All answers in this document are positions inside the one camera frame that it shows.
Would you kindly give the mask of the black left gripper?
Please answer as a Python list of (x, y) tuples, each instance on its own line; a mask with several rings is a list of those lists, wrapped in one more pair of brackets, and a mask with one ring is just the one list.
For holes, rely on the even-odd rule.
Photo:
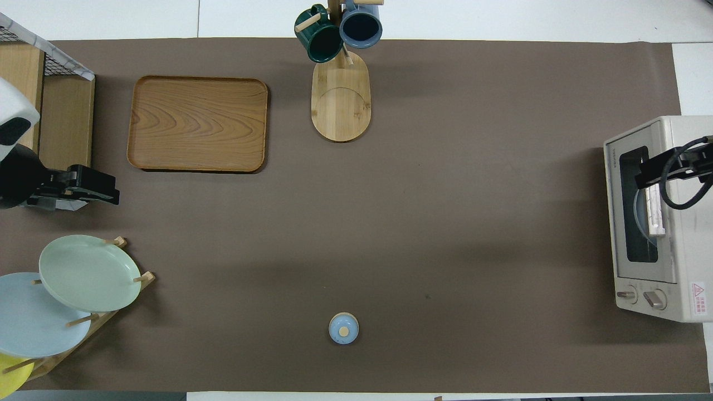
[[(49, 181), (47, 194), (51, 199), (67, 201), (97, 201), (119, 205), (120, 191), (116, 188), (116, 177), (93, 170), (85, 165), (71, 165), (67, 170), (47, 170)], [(84, 187), (91, 181), (92, 190)]]

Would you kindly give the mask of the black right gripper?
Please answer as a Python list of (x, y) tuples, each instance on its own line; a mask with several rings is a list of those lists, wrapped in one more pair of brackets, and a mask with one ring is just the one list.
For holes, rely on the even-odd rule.
[[(660, 182), (666, 163), (640, 163), (635, 175), (638, 189), (649, 188)], [(698, 145), (683, 150), (673, 164), (674, 179), (697, 178), (708, 180), (712, 172), (712, 145)]]

